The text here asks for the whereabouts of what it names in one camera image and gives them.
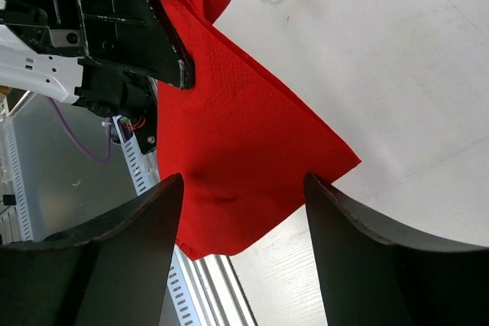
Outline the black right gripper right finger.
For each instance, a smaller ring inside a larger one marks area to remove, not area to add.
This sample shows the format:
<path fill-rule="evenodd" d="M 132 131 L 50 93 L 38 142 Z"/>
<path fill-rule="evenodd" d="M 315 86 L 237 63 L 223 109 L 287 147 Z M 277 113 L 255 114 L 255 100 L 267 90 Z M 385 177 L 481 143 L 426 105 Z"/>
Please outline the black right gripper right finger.
<path fill-rule="evenodd" d="M 307 174 L 306 215 L 330 325 L 486 325 L 488 249 L 428 234 Z"/>

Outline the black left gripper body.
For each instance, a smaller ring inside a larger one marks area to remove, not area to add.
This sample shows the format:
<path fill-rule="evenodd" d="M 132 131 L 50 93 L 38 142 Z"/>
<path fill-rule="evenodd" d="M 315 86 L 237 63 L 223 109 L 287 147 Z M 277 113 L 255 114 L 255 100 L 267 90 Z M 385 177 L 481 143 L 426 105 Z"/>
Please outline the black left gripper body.
<path fill-rule="evenodd" d="M 82 57 L 76 0 L 3 0 L 1 24 L 37 54 Z"/>

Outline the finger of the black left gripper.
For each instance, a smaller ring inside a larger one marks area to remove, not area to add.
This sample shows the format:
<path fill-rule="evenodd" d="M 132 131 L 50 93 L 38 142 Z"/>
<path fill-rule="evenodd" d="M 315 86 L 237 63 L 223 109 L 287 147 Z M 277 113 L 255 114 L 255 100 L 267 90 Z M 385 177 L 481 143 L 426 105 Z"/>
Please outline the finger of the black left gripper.
<path fill-rule="evenodd" d="M 192 57 L 160 0 L 77 0 L 86 56 L 177 89 L 195 85 Z"/>

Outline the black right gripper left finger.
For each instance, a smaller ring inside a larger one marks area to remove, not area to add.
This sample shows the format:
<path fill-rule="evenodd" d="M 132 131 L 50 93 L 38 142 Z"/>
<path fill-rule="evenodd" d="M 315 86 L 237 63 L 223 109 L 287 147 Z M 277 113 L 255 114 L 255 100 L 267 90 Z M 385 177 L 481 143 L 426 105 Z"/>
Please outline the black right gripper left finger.
<path fill-rule="evenodd" d="M 1 248 L 3 325 L 156 325 L 170 258 L 153 241 L 168 211 L 176 235 L 184 181 L 174 174 L 143 195 L 42 241 Z"/>

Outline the red paper napkin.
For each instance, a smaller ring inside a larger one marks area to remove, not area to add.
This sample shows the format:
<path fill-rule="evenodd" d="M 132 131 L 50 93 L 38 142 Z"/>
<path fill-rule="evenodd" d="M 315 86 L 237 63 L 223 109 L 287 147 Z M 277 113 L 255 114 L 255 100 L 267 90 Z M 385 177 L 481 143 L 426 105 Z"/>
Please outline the red paper napkin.
<path fill-rule="evenodd" d="M 158 88 L 161 177 L 184 181 L 177 246 L 234 256 L 304 203 L 303 177 L 334 182 L 360 162 L 298 96 L 215 28 L 231 0 L 160 0 L 196 84 Z"/>

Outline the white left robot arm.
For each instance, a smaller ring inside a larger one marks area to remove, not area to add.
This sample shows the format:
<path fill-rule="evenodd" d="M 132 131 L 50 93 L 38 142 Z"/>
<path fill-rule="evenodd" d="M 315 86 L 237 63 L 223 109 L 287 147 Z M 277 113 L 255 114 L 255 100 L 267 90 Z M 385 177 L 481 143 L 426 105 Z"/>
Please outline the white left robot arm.
<path fill-rule="evenodd" d="M 1 81 L 101 117 L 153 112 L 195 66 L 160 0 L 2 0 Z"/>

